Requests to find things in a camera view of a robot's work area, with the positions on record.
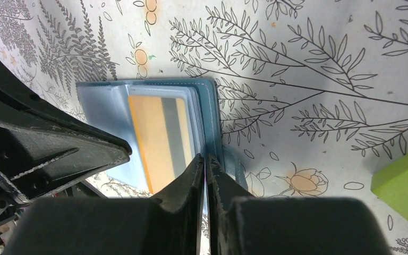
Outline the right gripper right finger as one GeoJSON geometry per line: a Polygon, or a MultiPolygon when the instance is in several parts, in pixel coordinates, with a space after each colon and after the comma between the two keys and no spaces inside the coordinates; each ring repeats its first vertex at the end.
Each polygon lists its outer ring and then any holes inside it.
{"type": "Polygon", "coordinates": [[[368,207],[352,198],[257,198],[206,158],[212,254],[390,254],[368,207]]]}

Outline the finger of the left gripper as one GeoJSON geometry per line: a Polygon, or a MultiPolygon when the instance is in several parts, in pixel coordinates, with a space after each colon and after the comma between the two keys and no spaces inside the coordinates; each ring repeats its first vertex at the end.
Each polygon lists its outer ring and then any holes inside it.
{"type": "Polygon", "coordinates": [[[28,204],[127,163],[121,138],[80,121],[0,125],[0,193],[28,204]]]}
{"type": "Polygon", "coordinates": [[[0,102],[16,109],[31,114],[35,117],[51,121],[63,128],[76,131],[98,140],[106,141],[123,148],[129,155],[132,149],[128,142],[112,134],[83,123],[54,105],[40,98],[38,94],[29,89],[0,61],[0,102]]]}

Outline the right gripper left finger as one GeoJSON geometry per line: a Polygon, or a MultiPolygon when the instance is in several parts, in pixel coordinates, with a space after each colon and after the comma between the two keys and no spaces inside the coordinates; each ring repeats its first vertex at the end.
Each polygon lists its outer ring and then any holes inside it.
{"type": "Polygon", "coordinates": [[[42,198],[5,254],[198,254],[204,159],[149,198],[42,198]]]}

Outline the blue card holder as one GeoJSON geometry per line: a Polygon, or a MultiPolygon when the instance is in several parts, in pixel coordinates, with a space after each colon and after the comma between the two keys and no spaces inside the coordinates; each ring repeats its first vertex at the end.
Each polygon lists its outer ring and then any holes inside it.
{"type": "Polygon", "coordinates": [[[128,163],[95,183],[112,196],[154,194],[182,174],[196,154],[213,154],[242,187],[237,154],[222,143],[217,88],[208,79],[79,82],[87,122],[127,141],[128,163]]]}

